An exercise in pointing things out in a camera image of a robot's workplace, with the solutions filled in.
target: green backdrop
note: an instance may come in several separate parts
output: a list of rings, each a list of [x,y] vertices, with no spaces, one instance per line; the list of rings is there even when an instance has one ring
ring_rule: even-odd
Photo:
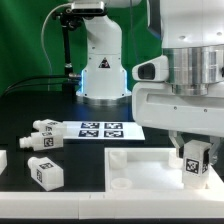
[[[33,75],[48,75],[40,33],[48,13],[66,0],[0,0],[0,93],[10,84]],[[134,35],[139,63],[161,54],[161,41],[147,30],[146,1],[133,8]],[[130,30],[130,9],[109,9],[109,18],[117,22],[123,31],[122,64],[128,71],[128,86],[134,81],[131,69],[137,64]],[[86,65],[86,30],[83,25],[70,32],[72,63],[77,73]],[[63,74],[64,52],[59,21],[49,20],[45,32],[45,44],[53,74]]]

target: black surface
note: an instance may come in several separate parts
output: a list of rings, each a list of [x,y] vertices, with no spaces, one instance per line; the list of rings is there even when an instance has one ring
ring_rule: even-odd
[[[13,92],[0,99],[0,148],[7,150],[8,166],[0,176],[1,191],[44,191],[30,177],[27,161],[30,157],[48,157],[64,169],[65,186],[55,191],[104,191],[105,147],[172,147],[167,131],[143,128],[145,141],[65,141],[61,149],[34,152],[20,149],[18,140],[30,136],[35,120],[56,121],[133,121],[131,105],[94,107],[74,102],[70,94],[61,92]],[[206,140],[204,136],[194,136]],[[223,174],[223,154],[217,165]],[[151,219],[151,220],[10,220],[0,223],[224,223],[211,219]]]

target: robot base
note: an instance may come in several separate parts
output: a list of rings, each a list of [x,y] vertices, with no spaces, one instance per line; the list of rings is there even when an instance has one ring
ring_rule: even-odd
[[[78,93],[76,97],[78,102],[94,106],[117,106],[120,104],[130,103],[132,100],[131,94],[117,99],[95,99],[78,95]]]

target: white plastic casing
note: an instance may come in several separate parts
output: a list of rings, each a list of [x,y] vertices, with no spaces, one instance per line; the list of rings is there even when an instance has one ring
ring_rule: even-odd
[[[64,186],[63,169],[47,157],[32,157],[28,161],[28,166],[31,169],[31,177],[46,191]]]
[[[82,71],[82,87],[77,95],[94,100],[116,100],[130,96],[127,72],[121,65],[121,28],[107,16],[84,21],[88,62]]]
[[[62,122],[50,120],[50,119],[46,119],[43,121],[40,121],[40,120],[34,121],[33,128],[35,128],[39,132],[60,131],[63,134],[66,134],[66,132],[67,132],[66,124],[64,124]]]
[[[139,82],[133,88],[133,118],[144,127],[223,137],[223,96],[223,82],[194,97],[175,95],[170,84]]]
[[[33,147],[34,151],[63,147],[63,135],[60,131],[34,132],[31,137],[19,140],[20,148]]]
[[[163,48],[223,44],[223,0],[160,0],[160,10]]]

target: metal cylinder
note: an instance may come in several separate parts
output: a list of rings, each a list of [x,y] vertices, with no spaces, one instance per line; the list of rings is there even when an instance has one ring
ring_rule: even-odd
[[[177,95],[206,95],[208,84],[223,81],[224,45],[163,49],[169,61],[169,80]]]

